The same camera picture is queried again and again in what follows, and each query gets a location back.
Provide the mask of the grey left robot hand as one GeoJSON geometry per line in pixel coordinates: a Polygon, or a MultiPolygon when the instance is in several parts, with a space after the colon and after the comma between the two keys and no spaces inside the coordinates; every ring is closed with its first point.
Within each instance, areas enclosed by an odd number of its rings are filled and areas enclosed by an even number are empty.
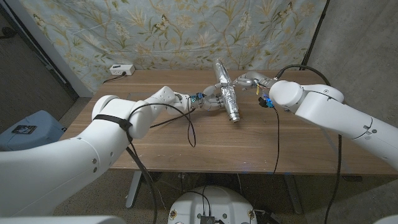
{"type": "Polygon", "coordinates": [[[206,87],[202,94],[203,98],[199,102],[199,108],[205,111],[215,111],[225,108],[224,99],[221,93],[216,94],[216,90],[220,90],[222,84],[217,83],[206,87]]]}

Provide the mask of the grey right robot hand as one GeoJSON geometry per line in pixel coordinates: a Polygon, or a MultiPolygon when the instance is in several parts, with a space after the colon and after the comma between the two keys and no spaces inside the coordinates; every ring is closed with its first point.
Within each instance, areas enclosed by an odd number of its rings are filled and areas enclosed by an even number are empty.
{"type": "Polygon", "coordinates": [[[243,91],[260,88],[269,90],[277,82],[274,78],[269,78],[261,73],[250,71],[240,75],[233,81],[233,86],[241,88],[243,91]]]}

